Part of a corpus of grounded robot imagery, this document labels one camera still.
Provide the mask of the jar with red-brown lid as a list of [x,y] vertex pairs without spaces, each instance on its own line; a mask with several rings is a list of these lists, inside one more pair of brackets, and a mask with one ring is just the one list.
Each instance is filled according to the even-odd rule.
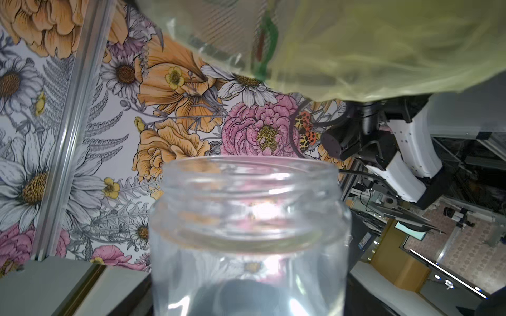
[[163,168],[149,219],[156,315],[342,315],[351,215],[337,167],[208,156]]

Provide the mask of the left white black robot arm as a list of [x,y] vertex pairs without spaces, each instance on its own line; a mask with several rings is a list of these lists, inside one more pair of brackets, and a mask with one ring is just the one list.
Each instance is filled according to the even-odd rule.
[[321,143],[330,157],[357,158],[391,193],[426,209],[452,182],[429,133],[429,98],[348,101],[344,114],[321,124]]

